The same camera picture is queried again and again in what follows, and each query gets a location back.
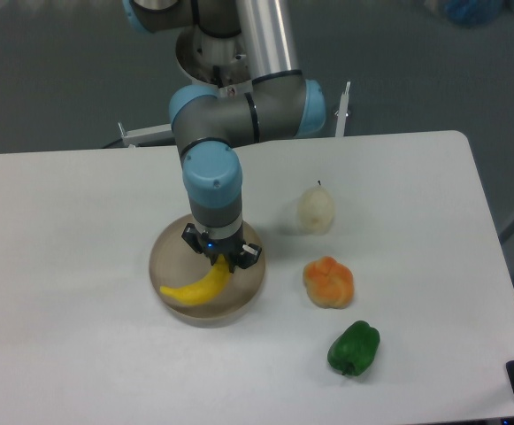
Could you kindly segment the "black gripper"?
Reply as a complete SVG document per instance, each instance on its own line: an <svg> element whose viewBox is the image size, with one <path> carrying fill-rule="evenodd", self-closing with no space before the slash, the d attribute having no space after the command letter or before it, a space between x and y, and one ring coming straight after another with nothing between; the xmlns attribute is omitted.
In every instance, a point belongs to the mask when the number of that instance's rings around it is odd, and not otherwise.
<svg viewBox="0 0 514 425"><path fill-rule="evenodd" d="M242 221L223 228L205 228L199 223L187 223L181 238L199 255L206 257L213 266L219 255L227 260L229 272L254 266L262 253L262 247L244 241Z"/></svg>

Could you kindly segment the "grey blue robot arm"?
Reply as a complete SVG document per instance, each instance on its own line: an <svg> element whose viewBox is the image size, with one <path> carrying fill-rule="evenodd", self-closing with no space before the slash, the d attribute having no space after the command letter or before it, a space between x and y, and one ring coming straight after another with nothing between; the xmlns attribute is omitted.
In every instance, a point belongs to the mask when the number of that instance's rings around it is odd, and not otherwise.
<svg viewBox="0 0 514 425"><path fill-rule="evenodd" d="M261 248L243 235L242 167L236 149L318 132L326 121L319 84L298 64L284 1L126 1L131 25L155 34L201 35L195 53L211 78L194 77L169 103L193 220L183 240L229 270L255 265Z"/></svg>

